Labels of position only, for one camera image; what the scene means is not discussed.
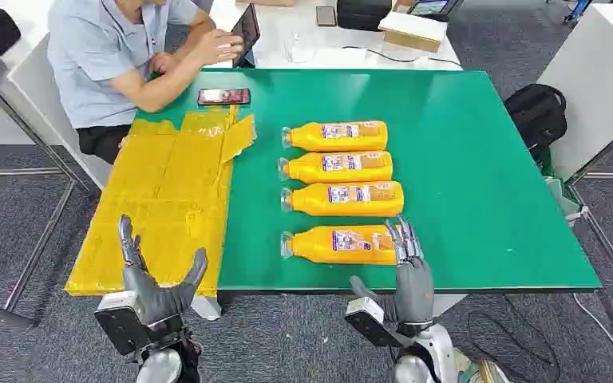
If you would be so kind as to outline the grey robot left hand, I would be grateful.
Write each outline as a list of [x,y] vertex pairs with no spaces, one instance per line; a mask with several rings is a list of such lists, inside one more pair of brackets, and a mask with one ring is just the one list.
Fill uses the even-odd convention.
[[138,318],[151,325],[173,315],[182,314],[188,308],[208,268],[205,248],[198,248],[192,266],[183,281],[171,287],[161,287],[148,272],[139,250],[140,237],[132,235],[132,221],[123,214],[118,220],[118,236],[124,259],[122,271],[124,287],[132,290],[140,299],[143,309]]

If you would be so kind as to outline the person's left hand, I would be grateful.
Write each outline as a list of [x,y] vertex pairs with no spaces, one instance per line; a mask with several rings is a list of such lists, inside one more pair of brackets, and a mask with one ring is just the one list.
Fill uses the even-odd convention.
[[180,58],[175,53],[159,52],[156,53],[149,62],[149,72],[159,75],[167,73],[180,64]]

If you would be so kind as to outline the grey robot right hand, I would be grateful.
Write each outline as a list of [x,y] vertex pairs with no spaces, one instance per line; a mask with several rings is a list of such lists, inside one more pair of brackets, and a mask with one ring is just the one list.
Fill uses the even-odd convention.
[[433,321],[433,276],[413,225],[398,215],[396,223],[387,219],[385,227],[391,235],[396,257],[394,294],[375,294],[355,275],[350,277],[351,290],[359,298],[375,302],[390,322],[428,325]]

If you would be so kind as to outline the person's right hand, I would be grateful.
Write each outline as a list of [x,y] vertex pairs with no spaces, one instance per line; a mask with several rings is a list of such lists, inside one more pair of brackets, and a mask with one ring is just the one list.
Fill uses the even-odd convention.
[[212,30],[203,35],[193,50],[199,66],[233,61],[243,52],[243,39],[222,30]]

